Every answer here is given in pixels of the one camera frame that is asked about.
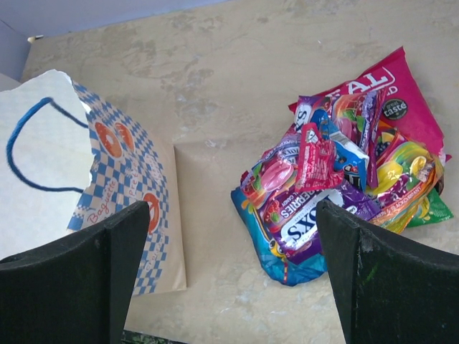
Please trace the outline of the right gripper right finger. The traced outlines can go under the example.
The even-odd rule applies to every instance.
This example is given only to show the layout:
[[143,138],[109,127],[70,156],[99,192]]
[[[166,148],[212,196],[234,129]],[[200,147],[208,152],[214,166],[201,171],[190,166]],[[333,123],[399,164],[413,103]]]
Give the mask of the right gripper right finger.
[[457,343],[458,256],[329,200],[316,224],[347,343]]

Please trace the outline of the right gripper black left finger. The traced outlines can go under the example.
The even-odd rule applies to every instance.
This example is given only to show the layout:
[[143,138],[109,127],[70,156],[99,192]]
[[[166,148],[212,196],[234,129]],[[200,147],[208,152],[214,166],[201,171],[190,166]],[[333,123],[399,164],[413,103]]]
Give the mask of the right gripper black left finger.
[[119,343],[150,212],[137,201],[1,260],[2,343]]

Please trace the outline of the orange Fox's candy bag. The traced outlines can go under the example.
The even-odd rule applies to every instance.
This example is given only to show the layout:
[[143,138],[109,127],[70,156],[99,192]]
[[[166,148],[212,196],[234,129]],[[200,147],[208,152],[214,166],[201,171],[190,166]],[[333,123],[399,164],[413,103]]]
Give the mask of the orange Fox's candy bag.
[[369,222],[399,234],[443,176],[443,164],[396,128],[380,130],[376,144],[378,184],[366,193],[379,204],[380,212]]

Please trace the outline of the small red candy packet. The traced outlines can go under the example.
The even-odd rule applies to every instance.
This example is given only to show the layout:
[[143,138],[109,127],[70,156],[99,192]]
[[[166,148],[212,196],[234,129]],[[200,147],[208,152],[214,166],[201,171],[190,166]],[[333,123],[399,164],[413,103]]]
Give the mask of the small red candy packet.
[[301,130],[295,192],[319,191],[340,185],[344,172],[334,169],[335,160],[335,143],[323,138],[315,123],[305,124]]

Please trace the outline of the green Fox's candy bag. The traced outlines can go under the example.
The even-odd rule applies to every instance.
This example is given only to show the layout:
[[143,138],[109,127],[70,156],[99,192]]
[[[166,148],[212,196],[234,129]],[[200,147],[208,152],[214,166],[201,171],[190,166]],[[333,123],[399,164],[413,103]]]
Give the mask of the green Fox's candy bag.
[[417,212],[410,220],[407,227],[437,224],[452,219],[453,217],[452,211],[440,198],[436,189],[433,188],[417,207]]

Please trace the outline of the blue Slendy snack bag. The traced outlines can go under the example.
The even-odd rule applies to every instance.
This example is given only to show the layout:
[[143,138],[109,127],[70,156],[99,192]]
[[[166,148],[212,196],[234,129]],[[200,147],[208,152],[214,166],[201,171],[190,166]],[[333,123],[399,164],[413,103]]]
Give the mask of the blue Slendy snack bag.
[[292,287],[315,280],[327,271],[325,258],[321,254],[299,265],[288,261],[271,233],[262,226],[260,216],[239,187],[231,191],[231,200],[251,236],[261,267],[271,279]]

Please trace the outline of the small blue candy packet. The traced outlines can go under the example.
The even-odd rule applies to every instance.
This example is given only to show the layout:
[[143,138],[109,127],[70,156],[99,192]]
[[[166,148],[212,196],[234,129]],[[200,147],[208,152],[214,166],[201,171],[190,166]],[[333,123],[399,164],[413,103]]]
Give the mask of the small blue candy packet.
[[335,144],[334,169],[343,171],[345,179],[352,186],[366,191],[368,155],[336,127],[324,109],[314,110],[310,122],[318,126],[322,138]]

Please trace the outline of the pink chips bag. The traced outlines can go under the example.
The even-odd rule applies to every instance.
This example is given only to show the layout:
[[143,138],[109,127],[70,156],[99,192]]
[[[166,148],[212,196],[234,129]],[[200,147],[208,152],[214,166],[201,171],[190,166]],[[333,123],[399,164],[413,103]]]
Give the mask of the pink chips bag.
[[399,47],[354,80],[342,82],[317,96],[338,97],[385,89],[381,120],[400,130],[409,139],[424,144],[426,149],[445,158],[444,134],[416,83],[403,47]]

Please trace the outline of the checkered paper bag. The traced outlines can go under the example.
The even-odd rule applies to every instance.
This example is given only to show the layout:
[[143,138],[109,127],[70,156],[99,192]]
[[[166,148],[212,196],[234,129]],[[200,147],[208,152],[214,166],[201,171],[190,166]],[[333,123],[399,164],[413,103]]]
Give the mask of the checkered paper bag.
[[186,289],[172,144],[50,70],[1,92],[1,256],[33,249],[145,201],[133,294]]

